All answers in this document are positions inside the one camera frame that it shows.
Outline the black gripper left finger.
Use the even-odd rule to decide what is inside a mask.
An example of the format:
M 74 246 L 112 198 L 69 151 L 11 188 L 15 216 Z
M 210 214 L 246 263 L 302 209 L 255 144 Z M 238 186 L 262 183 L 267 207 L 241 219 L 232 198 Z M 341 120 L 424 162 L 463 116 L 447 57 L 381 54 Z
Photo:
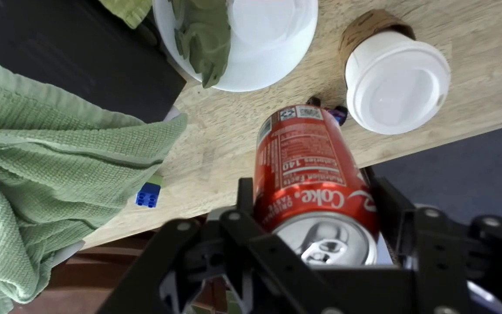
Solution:
M 278 235 L 253 218 L 253 179 L 219 219 L 171 219 L 137 258 L 98 314 L 184 314 L 210 279 L 224 277 L 245 314 L 346 314 L 346 305 Z

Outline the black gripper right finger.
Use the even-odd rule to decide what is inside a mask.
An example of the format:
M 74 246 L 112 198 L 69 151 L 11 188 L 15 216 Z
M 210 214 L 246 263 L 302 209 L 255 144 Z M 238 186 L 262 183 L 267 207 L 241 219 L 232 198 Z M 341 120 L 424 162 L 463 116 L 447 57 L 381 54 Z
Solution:
M 433 205 L 417 205 L 389 179 L 363 169 L 393 259 L 415 279 L 415 305 L 431 314 L 502 307 L 502 216 L 468 225 Z

